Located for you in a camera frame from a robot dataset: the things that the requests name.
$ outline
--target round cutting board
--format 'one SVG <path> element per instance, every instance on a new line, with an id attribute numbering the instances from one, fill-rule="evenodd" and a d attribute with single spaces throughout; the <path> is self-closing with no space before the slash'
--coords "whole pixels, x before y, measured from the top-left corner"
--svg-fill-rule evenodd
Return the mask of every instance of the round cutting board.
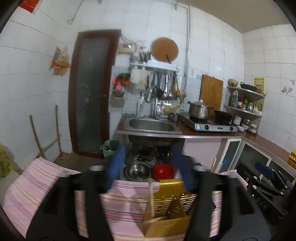
<path id="1" fill-rule="evenodd" d="M 179 49 L 177 44 L 169 38 L 162 37 L 151 44 L 151 54 L 158 61 L 168 62 L 167 55 L 169 55 L 170 60 L 173 61 L 177 58 L 178 53 Z"/>

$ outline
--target red bowl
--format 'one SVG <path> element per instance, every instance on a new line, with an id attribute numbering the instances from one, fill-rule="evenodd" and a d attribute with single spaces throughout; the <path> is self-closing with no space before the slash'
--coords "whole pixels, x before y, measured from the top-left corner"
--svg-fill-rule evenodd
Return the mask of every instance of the red bowl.
<path id="1" fill-rule="evenodd" d="M 156 181 L 162 179 L 173 179 L 174 177 L 173 168 L 167 164 L 155 164 L 152 173 Z"/>

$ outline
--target electrical box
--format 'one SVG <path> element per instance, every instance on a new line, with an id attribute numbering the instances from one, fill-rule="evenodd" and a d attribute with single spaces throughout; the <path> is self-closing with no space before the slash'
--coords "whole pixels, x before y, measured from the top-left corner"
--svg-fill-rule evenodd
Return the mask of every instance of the electrical box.
<path id="1" fill-rule="evenodd" d="M 134 54 L 136 45 L 134 43 L 120 43 L 117 49 L 118 54 Z"/>

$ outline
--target kitchen counter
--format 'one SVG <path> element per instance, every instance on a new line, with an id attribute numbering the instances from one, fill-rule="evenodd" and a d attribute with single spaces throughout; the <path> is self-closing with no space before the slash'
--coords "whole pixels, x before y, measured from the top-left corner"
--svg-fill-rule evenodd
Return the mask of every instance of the kitchen counter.
<path id="1" fill-rule="evenodd" d="M 273 142 L 259 136 L 257 134 L 252 134 L 247 131 L 244 132 L 194 132 L 187 126 L 183 125 L 181 121 L 176 122 L 175 125 L 180 129 L 182 133 L 180 134 L 160 134 L 144 131 L 134 131 L 124 129 L 125 117 L 123 117 L 115 131 L 117 134 L 131 135 L 131 136 L 144 136 L 144 137 L 160 137 L 160 138 L 179 138 L 179 139 L 228 139 L 237 138 L 243 139 L 255 146 L 259 146 L 267 150 L 272 155 L 278 157 L 279 159 L 287 162 L 289 159 L 289 153 L 277 146 Z"/>

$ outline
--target brown countertop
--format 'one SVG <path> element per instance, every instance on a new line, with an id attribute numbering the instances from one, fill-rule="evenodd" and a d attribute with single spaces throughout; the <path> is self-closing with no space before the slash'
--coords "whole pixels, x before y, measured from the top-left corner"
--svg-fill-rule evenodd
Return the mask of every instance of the brown countertop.
<path id="1" fill-rule="evenodd" d="M 134 130 L 126 130 L 124 129 L 124 122 L 125 118 L 123 117 L 117 127 L 118 133 L 121 134 L 128 134 L 128 135 L 142 135 L 145 134 L 149 136 L 155 136 L 155 137 L 163 137 L 163 138 L 185 138 L 185 139 L 194 139 L 194 138 L 246 138 L 256 145 L 259 145 L 260 147 L 266 149 L 270 153 L 272 153 L 274 156 L 277 156 L 281 160 L 287 162 L 289 159 L 289 153 L 281 148 L 280 146 L 277 146 L 273 142 L 263 138 L 262 136 L 259 136 L 257 134 L 252 134 L 248 131 L 244 132 L 236 132 L 236 133 L 230 133 L 230 132 L 194 132 L 191 129 L 189 129 L 187 126 L 183 125 L 181 121 L 176 122 L 175 125 L 180 129 L 182 133 L 180 134 L 152 134 L 142 131 L 134 131 Z"/>

